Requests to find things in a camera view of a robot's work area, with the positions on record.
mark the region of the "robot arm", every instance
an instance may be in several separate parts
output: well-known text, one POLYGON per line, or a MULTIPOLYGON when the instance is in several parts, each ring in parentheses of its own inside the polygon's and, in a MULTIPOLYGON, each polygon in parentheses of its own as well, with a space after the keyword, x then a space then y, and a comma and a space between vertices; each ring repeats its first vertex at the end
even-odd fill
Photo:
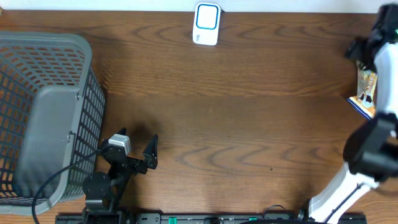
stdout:
POLYGON ((380 8, 368 39, 358 38, 346 57, 359 60, 379 75, 377 114, 346 142, 345 163, 328 186, 311 199, 308 217, 337 224, 340 216, 380 182, 398 174, 397 148, 387 143, 396 137, 398 124, 398 5, 380 8))

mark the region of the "white device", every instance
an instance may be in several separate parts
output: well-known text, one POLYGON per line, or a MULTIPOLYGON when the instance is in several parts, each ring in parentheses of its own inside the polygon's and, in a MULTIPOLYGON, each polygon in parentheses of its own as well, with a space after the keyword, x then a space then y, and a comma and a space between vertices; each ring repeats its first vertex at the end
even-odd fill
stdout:
POLYGON ((195 9, 192 39, 196 44, 216 45, 221 8, 214 3, 201 2, 195 9))
MULTIPOLYGON (((377 112, 398 114, 398 44, 384 44, 376 54, 374 64, 379 75, 377 112)), ((352 174, 345 162, 328 186, 311 199, 308 216, 316 222, 337 224, 350 206, 378 187, 379 182, 372 177, 352 174)))

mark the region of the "wood grain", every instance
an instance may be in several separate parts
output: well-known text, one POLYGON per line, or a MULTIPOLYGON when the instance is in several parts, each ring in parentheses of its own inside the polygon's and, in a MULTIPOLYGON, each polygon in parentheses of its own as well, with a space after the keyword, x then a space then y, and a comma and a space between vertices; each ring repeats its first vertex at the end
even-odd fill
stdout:
MULTIPOLYGON (((107 94, 103 137, 127 127, 141 156, 159 134, 159 166, 131 180, 123 204, 165 213, 298 210, 342 164, 346 138, 364 119, 342 55, 374 15, 224 13, 218 44, 192 42, 187 12, 4 11, 2 30, 74 33, 93 49, 107 94)), ((98 159, 97 169, 109 165, 98 159)), ((389 180, 351 209, 396 223, 389 180)), ((84 200, 41 214, 78 213, 84 200)), ((0 215, 2 223, 31 217, 0 215)))

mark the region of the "plastic crate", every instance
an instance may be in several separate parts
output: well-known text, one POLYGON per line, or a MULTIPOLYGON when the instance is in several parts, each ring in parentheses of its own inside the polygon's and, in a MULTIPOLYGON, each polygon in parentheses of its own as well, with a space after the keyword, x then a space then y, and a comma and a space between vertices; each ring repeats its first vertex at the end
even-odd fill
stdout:
MULTIPOLYGON (((97 148, 105 98, 91 56, 77 35, 0 32, 0 213, 31 215, 40 186, 97 148)), ((48 184, 37 213, 81 197, 94 164, 48 184)))

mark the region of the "white backdrop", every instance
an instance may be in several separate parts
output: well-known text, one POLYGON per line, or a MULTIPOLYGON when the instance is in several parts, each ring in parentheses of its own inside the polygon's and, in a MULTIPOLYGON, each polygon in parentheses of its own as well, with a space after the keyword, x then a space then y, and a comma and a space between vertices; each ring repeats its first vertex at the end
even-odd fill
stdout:
MULTIPOLYGON (((226 12, 376 13, 393 0, 212 0, 226 12)), ((197 0, 0 0, 3 9, 194 11, 197 0)))

